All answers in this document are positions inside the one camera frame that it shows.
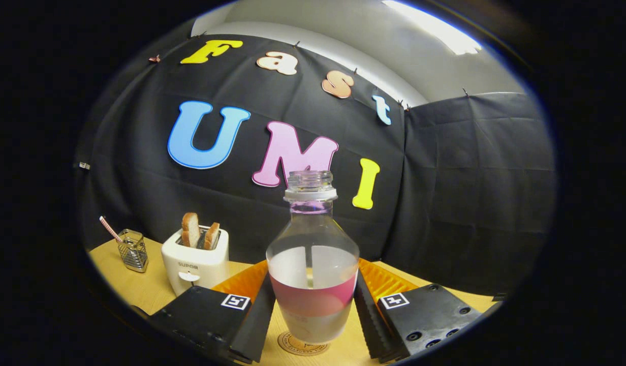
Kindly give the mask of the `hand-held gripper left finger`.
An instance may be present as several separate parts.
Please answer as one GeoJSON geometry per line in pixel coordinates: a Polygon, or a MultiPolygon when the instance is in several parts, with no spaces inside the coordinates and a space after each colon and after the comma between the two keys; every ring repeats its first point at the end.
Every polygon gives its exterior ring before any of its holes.
{"type": "Polygon", "coordinates": [[[274,308],[267,261],[206,289],[192,286],[149,317],[186,347],[233,364],[258,363],[274,308]]]}

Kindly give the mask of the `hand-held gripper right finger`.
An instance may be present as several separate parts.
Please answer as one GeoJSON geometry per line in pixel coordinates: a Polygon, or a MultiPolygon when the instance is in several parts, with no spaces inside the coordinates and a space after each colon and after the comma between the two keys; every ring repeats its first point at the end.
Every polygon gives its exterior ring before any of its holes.
{"type": "Polygon", "coordinates": [[[369,356],[380,363],[423,354],[482,317],[441,285],[415,285],[364,259],[353,298],[369,356]]]}

